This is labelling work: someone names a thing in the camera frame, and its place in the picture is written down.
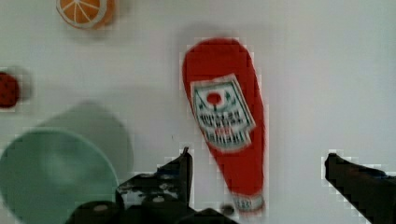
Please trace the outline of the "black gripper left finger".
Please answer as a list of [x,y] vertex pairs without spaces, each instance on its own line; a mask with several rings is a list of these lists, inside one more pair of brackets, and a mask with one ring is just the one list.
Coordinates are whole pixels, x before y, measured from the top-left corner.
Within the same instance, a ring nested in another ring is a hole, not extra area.
[[116,203],[129,209],[160,196],[189,204],[192,172],[192,156],[184,147],[177,158],[158,167],[155,173],[138,174],[121,183],[115,190]]

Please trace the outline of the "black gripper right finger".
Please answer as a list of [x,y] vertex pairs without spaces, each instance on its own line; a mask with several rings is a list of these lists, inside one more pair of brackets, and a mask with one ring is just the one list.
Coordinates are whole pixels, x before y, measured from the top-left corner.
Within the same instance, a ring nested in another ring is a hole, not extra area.
[[325,179],[371,224],[395,224],[396,182],[385,172],[330,153]]

